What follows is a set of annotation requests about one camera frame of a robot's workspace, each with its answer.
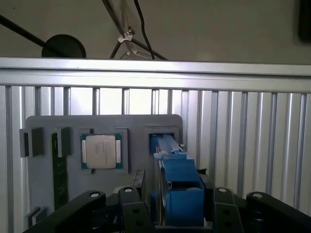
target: metal rod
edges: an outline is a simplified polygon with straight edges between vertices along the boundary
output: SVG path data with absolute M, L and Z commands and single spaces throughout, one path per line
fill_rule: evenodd
M 39 39 L 38 37 L 36 37 L 35 35 L 31 34 L 30 32 L 26 31 L 25 29 L 23 29 L 22 27 L 18 26 L 17 24 L 13 23 L 12 21 L 10 21 L 9 19 L 5 18 L 4 16 L 0 15 L 0 24 L 3 25 L 4 27 L 14 31 L 15 33 L 21 35 L 22 37 L 30 40 L 31 42 L 48 49 L 49 51 L 57 54 L 58 56 L 61 57 L 68 57 L 66 56 L 63 52 L 55 49 L 53 46 L 48 45 L 47 43 L 45 43 L 43 40 Z
M 106 9 L 107 9 L 107 11 L 108 11 L 110 17 L 112 18 L 113 22 L 115 23 L 115 25 L 116 25 L 116 27 L 117 27 L 119 33 L 120 33 L 121 35 L 124 35 L 125 30 L 124 30 L 124 28 L 121 26 L 121 24 L 120 24 L 120 22 L 119 22 L 119 20 L 118 20 L 118 18 L 117 18 L 117 16 L 116 16 L 116 14 L 114 13 L 114 11 L 113 11 L 113 9 L 112 9 L 112 6 L 111 6 L 111 4 L 110 4 L 110 2 L 109 2 L 109 0 L 102 0 L 102 2 L 103 2 L 103 4 L 105 5 L 105 7 L 106 7 Z
M 143 43 L 139 42 L 138 40 L 132 38 L 132 42 L 133 42 L 134 44 L 136 44 L 137 46 L 143 48 L 144 50 L 149 51 L 149 50 L 148 50 L 148 47 L 145 46 Z M 160 58 L 160 59 L 162 59 L 162 60 L 167 60 L 167 58 L 163 57 L 161 54 L 159 54 L 159 53 L 157 53 L 157 52 L 155 52 L 155 51 L 153 51 L 153 50 L 152 50 L 152 52 L 153 52 L 154 55 L 157 56 L 158 58 Z

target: white vertical slat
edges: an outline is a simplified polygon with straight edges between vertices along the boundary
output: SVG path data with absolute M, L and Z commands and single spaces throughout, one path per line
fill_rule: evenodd
M 258 102 L 254 188 L 256 191 L 261 192 L 266 191 L 270 113 L 271 93 L 260 93 Z
M 275 141 L 274 169 L 273 169 L 273 182 L 272 182 L 273 184 L 272 196 L 274 196 L 277 199 L 281 198 L 282 192 L 286 109 L 287 109 L 287 94 L 279 93 L 277 95 L 276 141 Z
M 159 114 L 168 113 L 168 93 L 168 90 L 159 90 Z
M 42 116 L 49 116 L 52 113 L 51 88 L 41 88 L 40 109 Z
M 173 90 L 172 91 L 172 114 L 177 114 L 181 116 L 181 100 L 182 100 L 182 91 Z
M 152 90 L 151 114 L 159 114 L 159 90 Z
M 14 186 L 14 231 L 23 232 L 24 217 L 29 211 L 29 184 L 27 159 L 20 158 L 19 129 L 25 120 L 35 113 L 33 87 L 12 86 L 12 140 L 13 144 L 13 186 Z
M 64 89 L 62 87 L 54 87 L 53 93 L 53 110 L 56 116 L 64 114 Z
M 258 93 L 248 93 L 243 197 L 254 191 Z
M 188 148 L 188 116 L 189 116 L 189 92 L 181 94 L 181 118 L 183 119 L 183 144 Z
M 307 95 L 299 210 L 311 215 L 311 95 Z
M 130 114 L 151 114 L 150 89 L 130 89 Z
M 215 185 L 226 185 L 227 164 L 227 132 L 228 132 L 228 92 L 218 94 L 218 124 L 216 142 L 216 175 Z
M 197 165 L 198 161 L 198 142 L 199 142 L 199 116 L 201 112 L 201 97 L 199 91 L 189 91 L 188 109 L 188 141 L 187 153 Z
M 183 144 L 187 148 L 188 135 L 188 91 L 173 90 L 172 94 L 172 114 L 180 115 L 183 119 Z
M 290 206 L 294 204 L 300 98 L 300 94 L 288 95 L 281 200 Z
M 7 232 L 5 87 L 0 86 L 0 232 Z
M 25 121 L 28 117 L 35 115 L 35 88 L 32 86 L 26 86 L 23 88 L 23 120 Z
M 209 168 L 212 92 L 202 92 L 199 169 Z
M 101 88 L 100 112 L 101 115 L 122 114 L 122 89 Z
M 242 92 L 232 92 L 229 104 L 228 160 L 226 164 L 228 172 L 226 186 L 236 193 L 238 188 L 240 155 Z
M 92 114 L 100 115 L 101 114 L 101 90 L 99 88 L 93 88 L 93 97 L 92 97 Z
M 92 115 L 93 113 L 93 89 L 73 87 L 70 90 L 71 115 Z

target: gray panel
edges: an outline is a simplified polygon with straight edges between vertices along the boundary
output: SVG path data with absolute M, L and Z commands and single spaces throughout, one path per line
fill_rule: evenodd
M 177 115 L 157 116 L 36 116 L 26 121 L 26 129 L 44 126 L 45 153 L 28 160 L 31 207 L 48 206 L 53 210 L 53 182 L 51 161 L 51 134 L 55 128 L 71 127 L 73 153 L 67 156 L 69 199 L 73 199 L 88 190 L 99 190 L 110 195 L 115 187 L 129 185 L 137 169 L 146 169 L 148 193 L 151 190 L 153 157 L 148 151 L 151 132 L 175 133 L 182 138 L 182 119 Z M 127 129 L 129 174 L 125 175 L 113 169 L 97 169 L 93 174 L 81 170 L 80 133 L 85 129 L 94 129 L 95 134 L 124 133 Z
M 244 187 L 243 197 L 255 190 L 254 187 L 254 167 L 256 157 L 256 124 L 258 110 L 258 93 L 248 93 L 247 104 L 247 126 L 245 143 L 245 162 L 244 162 Z
M 230 93 L 229 122 L 228 122 L 228 161 L 226 164 L 227 184 L 226 186 L 237 193 L 239 156 L 240 156 L 240 135 L 241 130 L 241 106 L 242 93 Z

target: wire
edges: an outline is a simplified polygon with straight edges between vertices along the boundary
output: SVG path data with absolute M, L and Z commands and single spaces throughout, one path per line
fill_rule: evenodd
M 152 57 L 152 60 L 154 60 L 154 59 L 155 59 L 155 55 L 154 55 L 154 52 L 153 52 L 152 49 L 151 49 L 151 45 L 150 45 L 150 43 L 149 43 L 149 40 L 148 40 L 147 35 L 146 35 L 146 32 L 145 32 L 145 21 L 144 21 L 144 16 L 142 15 L 142 12 L 141 12 L 141 9 L 140 9 L 138 0 L 134 0 L 134 3 L 135 3 L 135 6 L 136 6 L 136 9 L 137 9 L 137 12 L 138 12 L 140 21 L 141 21 L 141 32 L 142 32 L 142 36 L 144 37 L 144 39 L 145 39 L 145 41 L 146 41 L 146 44 L 147 44 L 147 47 L 148 47 L 148 51 L 150 52 L 150 55 L 151 55 L 151 57 Z
M 138 40 L 132 38 L 132 42 L 134 44 L 136 44 L 137 46 L 141 47 L 142 49 L 146 50 L 146 51 L 149 51 L 148 47 L 145 46 L 143 43 L 139 42 Z M 161 60 L 167 60 L 166 57 L 163 57 L 161 54 L 157 53 L 156 51 L 153 51 L 152 50 L 152 53 L 157 56 L 158 58 L 160 58 Z
M 70 57 L 64 54 L 63 52 L 57 50 L 53 46 L 47 44 L 43 40 L 39 39 L 35 35 L 31 34 L 29 31 L 23 29 L 22 27 L 18 26 L 17 24 L 13 23 L 9 19 L 5 18 L 4 16 L 0 15 L 0 24 L 3 25 L 4 27 L 14 31 L 15 33 L 21 35 L 22 37 L 30 40 L 31 42 L 48 49 L 50 52 L 60 56 L 60 57 Z
M 116 46 L 115 46 L 115 48 L 113 49 L 113 51 L 112 51 L 112 53 L 110 55 L 110 59 L 113 59 L 116 56 L 116 54 L 117 54 L 117 52 L 118 52 L 118 50 L 120 48 L 120 45 L 121 45 L 121 43 L 118 41 Z

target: gray plastic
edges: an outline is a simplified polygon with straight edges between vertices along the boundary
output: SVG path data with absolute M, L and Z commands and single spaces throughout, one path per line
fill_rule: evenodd
M 40 210 L 40 207 L 36 206 L 29 214 L 25 216 L 25 228 L 28 229 L 33 225 L 33 216 Z
M 58 157 L 62 158 L 71 154 L 70 127 L 57 128 L 54 131 L 58 138 Z
M 38 212 L 36 212 L 32 217 L 33 225 L 35 225 L 38 221 L 44 219 L 48 214 L 48 208 L 42 207 Z
M 154 185 L 154 160 L 149 153 L 149 135 L 173 133 L 180 144 L 183 138 L 182 119 L 178 115 L 31 116 L 26 120 L 26 129 L 22 130 L 20 135 L 24 136 L 23 132 L 29 132 L 35 128 L 44 129 L 42 131 L 44 153 L 36 157 L 27 157 L 30 209 L 36 206 L 46 206 L 48 214 L 54 211 L 52 133 L 61 133 L 63 139 L 64 129 L 66 129 L 66 140 L 58 142 L 62 143 L 59 150 L 64 149 L 66 144 L 71 150 L 71 154 L 64 153 L 67 158 L 69 200 L 88 190 L 99 190 L 110 195 L 118 186 L 131 185 L 138 169 L 146 170 L 146 196 L 149 197 Z M 122 155 L 125 156 L 123 157 L 123 171 L 117 169 L 97 169 L 94 172 L 81 170 L 80 134 L 92 131 L 94 134 L 123 134 L 121 145 Z

